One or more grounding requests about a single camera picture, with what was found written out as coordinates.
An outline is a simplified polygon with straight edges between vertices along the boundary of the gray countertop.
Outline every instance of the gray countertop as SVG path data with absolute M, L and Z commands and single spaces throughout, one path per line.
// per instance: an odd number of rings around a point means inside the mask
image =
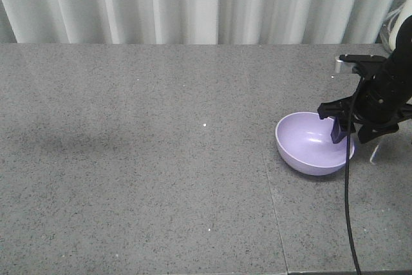
M 379 45 L 0 44 L 2 274 L 353 271 L 344 171 L 302 175 L 275 126 L 351 95 Z M 362 270 L 412 274 L 412 122 L 351 161 Z

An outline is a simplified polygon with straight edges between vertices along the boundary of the bowl rim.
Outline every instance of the bowl rim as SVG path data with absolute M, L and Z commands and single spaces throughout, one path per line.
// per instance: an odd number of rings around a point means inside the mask
M 286 154 L 288 154 L 289 157 L 293 158 L 293 159 L 296 160 L 297 162 L 300 162 L 300 163 L 305 164 L 305 165 L 310 166 L 310 167 L 318 167 L 318 168 L 321 168 L 321 169 L 331 169 L 331 168 L 335 168 L 335 167 L 341 167 L 342 165 L 344 165 L 344 164 L 346 163 L 346 159 L 343 160 L 343 162 L 341 162 L 340 164 L 336 164 L 336 165 L 333 165 L 333 166 L 318 166 L 318 165 L 315 165 L 315 164 L 309 164 L 308 162 L 305 162 L 305 161 L 302 161 L 302 160 L 296 158 L 295 156 L 293 156 L 292 154 L 290 154 L 290 153 L 287 151 L 287 149 L 286 149 L 286 148 L 282 145 L 282 143 L 280 142 L 280 140 L 279 140 L 279 135 L 277 134 L 278 129 L 279 129 L 279 125 L 280 125 L 282 122 L 284 122 L 285 119 L 287 119 L 288 117 L 291 117 L 292 115 L 298 115 L 298 114 L 311 114 L 311 115 L 317 115 L 317 116 L 319 117 L 319 114 L 316 113 L 316 112 L 295 112 L 295 113 L 291 113 L 291 114 L 288 114 L 288 115 L 282 117 L 282 119 L 281 119 L 279 122 L 277 122 L 276 129 L 275 129 L 276 142 L 277 142 L 277 144 L 282 148 L 282 150 L 283 150 Z M 350 144 L 351 144 L 351 145 L 350 145 L 351 151 L 350 151 L 349 159 L 351 159 L 352 156 L 353 156 L 353 154 L 355 153 L 355 143 L 354 143 L 353 139 L 351 139 Z

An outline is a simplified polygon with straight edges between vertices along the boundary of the purple bowl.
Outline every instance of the purple bowl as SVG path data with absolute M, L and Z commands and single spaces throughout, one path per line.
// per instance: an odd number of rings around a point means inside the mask
M 277 149 L 288 165 L 308 175 L 327 175 L 345 165 L 346 138 L 332 143 L 333 119 L 298 112 L 283 117 L 276 126 Z M 351 140 L 350 158 L 355 152 Z

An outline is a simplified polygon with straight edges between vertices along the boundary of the black cable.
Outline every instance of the black cable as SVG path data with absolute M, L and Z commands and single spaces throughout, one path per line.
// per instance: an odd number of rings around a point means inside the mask
M 358 257 L 356 255 L 355 244 L 353 243 L 352 228 L 350 225 L 350 215 L 349 215 L 349 159 L 350 159 L 350 134 L 351 134 L 351 124 L 353 116 L 353 108 L 355 106 L 355 101 L 361 86 L 363 85 L 364 78 L 360 78 L 358 86 L 355 93 L 352 96 L 350 111 L 348 117 L 348 132 L 346 134 L 346 161 L 345 161 L 345 217 L 346 217 L 346 228 L 348 230 L 350 250 L 352 253 L 353 264 L 355 264 L 356 274 L 362 275 L 361 268 L 359 267 Z

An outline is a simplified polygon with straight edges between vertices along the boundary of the curtain fold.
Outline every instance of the curtain fold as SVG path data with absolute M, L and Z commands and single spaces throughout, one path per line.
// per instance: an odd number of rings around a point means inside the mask
M 1 0 L 0 42 L 374 43 L 394 0 Z

